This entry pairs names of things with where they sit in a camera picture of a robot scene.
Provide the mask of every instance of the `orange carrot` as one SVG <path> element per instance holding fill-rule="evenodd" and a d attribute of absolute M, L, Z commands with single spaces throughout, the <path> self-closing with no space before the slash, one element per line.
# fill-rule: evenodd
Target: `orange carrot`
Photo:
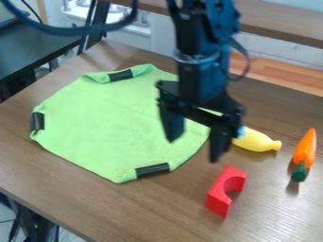
<path fill-rule="evenodd" d="M 293 154 L 293 163 L 298 164 L 299 162 L 304 162 L 305 167 L 308 169 L 315 162 L 315 154 L 316 132 L 315 129 L 311 128 L 299 141 Z"/>
<path fill-rule="evenodd" d="M 316 154 L 316 132 L 311 128 L 307 131 L 304 137 L 299 141 L 294 154 L 293 163 L 296 168 L 292 175 L 292 180 L 295 182 L 304 182 L 307 176 L 307 171 L 315 162 Z"/>

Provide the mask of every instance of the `red arch block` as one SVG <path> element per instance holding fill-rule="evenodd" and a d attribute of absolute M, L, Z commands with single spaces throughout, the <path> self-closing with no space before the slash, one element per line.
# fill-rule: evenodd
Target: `red arch block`
<path fill-rule="evenodd" d="M 227 217 L 232 200 L 226 192 L 242 191 L 246 178 L 246 172 L 226 166 L 208 191 L 205 207 L 221 217 Z"/>

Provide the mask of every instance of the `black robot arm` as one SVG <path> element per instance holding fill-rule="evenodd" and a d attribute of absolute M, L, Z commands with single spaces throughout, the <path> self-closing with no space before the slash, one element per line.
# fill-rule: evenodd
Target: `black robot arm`
<path fill-rule="evenodd" d="M 210 127 L 214 162 L 242 127 L 243 107 L 227 93 L 230 45 L 238 44 L 231 36 L 239 30 L 240 13 L 231 0 L 183 0 L 181 8 L 175 0 L 166 2 L 176 31 L 178 82 L 157 83 L 165 136 L 169 142 L 179 138 L 184 118 Z"/>

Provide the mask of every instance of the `green cloth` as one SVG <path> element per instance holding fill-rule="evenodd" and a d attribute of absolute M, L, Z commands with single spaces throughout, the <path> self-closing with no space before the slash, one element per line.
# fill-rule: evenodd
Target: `green cloth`
<path fill-rule="evenodd" d="M 31 139 L 117 183 L 137 179 L 138 167 L 169 163 L 171 171 L 176 169 L 196 153 L 209 130 L 186 120 L 185 133 L 168 143 L 155 83 L 177 76 L 152 64 L 129 69 L 133 78 L 114 82 L 111 72 L 82 75 L 46 99 L 34 109 L 44 114 L 44 130 L 32 131 Z"/>

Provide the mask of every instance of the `yellow bottle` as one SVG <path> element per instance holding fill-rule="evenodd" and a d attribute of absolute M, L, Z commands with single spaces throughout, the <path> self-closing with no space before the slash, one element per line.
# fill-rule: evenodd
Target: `yellow bottle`
<path fill-rule="evenodd" d="M 244 127 L 244 135 L 239 139 L 233 139 L 232 142 L 238 146 L 255 152 L 263 152 L 267 150 L 280 150 L 281 141 L 273 141 L 267 135 Z"/>

